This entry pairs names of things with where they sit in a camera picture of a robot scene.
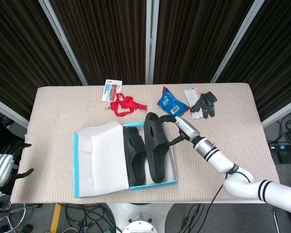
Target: dark brown curtain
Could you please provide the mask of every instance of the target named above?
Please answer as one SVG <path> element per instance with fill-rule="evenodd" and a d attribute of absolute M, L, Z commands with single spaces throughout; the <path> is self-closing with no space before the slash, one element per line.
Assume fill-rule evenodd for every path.
<path fill-rule="evenodd" d="M 52 0 L 90 85 L 145 83 L 146 0 Z"/>
<path fill-rule="evenodd" d="M 208 83 L 252 0 L 160 0 L 154 83 Z"/>
<path fill-rule="evenodd" d="M 29 119 L 46 85 L 81 82 L 38 1 L 0 0 L 0 101 Z"/>
<path fill-rule="evenodd" d="M 217 82 L 250 84 L 261 120 L 291 102 L 291 0 L 265 1 Z"/>

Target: black stripe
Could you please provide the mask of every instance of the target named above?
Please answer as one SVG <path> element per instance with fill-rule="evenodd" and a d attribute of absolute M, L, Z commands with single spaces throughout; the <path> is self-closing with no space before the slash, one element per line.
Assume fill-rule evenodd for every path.
<path fill-rule="evenodd" d="M 216 153 L 216 152 L 218 152 L 219 151 L 219 149 L 217 149 L 217 150 L 215 150 L 213 153 L 211 153 L 209 156 L 208 156 L 208 158 L 206 159 L 206 162 L 208 162 L 208 160 Z"/>
<path fill-rule="evenodd" d="M 204 156 L 204 159 L 206 159 L 206 157 L 209 155 L 210 152 L 212 152 L 213 150 L 217 149 L 216 147 L 212 148 L 211 150 L 208 151 L 208 153 Z"/>
<path fill-rule="evenodd" d="M 262 185 L 263 185 L 266 181 L 267 181 L 267 180 L 263 180 L 263 181 L 260 183 L 260 186 L 259 186 L 259 189 L 258 189 L 258 197 L 259 197 L 259 199 L 260 199 L 261 201 L 263 201 L 263 200 L 261 199 L 260 191 L 261 191 Z"/>
<path fill-rule="evenodd" d="M 266 202 L 266 200 L 265 200 L 265 191 L 266 191 L 266 187 L 267 187 L 271 182 L 272 182 L 272 181 L 268 181 L 268 182 L 265 184 L 264 188 L 263 188 L 263 199 L 264 199 L 265 202 Z"/>

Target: glove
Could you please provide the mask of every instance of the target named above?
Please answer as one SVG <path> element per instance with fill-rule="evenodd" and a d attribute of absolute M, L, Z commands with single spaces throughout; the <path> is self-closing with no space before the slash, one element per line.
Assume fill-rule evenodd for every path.
<path fill-rule="evenodd" d="M 206 94 L 201 94 L 198 101 L 190 109 L 191 113 L 198 112 L 202 108 L 203 117 L 208 118 L 208 115 L 211 117 L 214 116 L 214 102 L 217 101 L 217 98 L 209 91 Z"/>

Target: power strip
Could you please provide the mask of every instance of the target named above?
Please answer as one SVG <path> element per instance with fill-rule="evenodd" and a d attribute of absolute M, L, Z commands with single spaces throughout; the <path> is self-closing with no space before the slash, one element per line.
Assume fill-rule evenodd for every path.
<path fill-rule="evenodd" d="M 275 164 L 291 164 L 291 145 L 269 146 Z"/>

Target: red strap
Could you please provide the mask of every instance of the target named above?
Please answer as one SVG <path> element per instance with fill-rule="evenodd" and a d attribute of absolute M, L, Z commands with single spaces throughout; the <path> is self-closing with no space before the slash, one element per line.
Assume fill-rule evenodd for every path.
<path fill-rule="evenodd" d="M 128 113 L 133 113 L 135 111 L 135 109 L 137 109 L 137 108 L 140 108 L 142 110 L 146 110 L 146 107 L 147 107 L 146 105 L 134 102 L 134 99 L 131 96 L 124 97 L 124 95 L 122 93 L 116 93 L 115 96 L 116 96 L 116 100 L 115 100 L 115 102 L 110 103 L 110 109 L 114 111 L 114 113 L 117 117 L 124 117 Z M 117 111 L 119 105 L 121 105 L 121 108 L 123 108 L 123 109 L 129 108 L 129 111 L 119 113 Z"/>

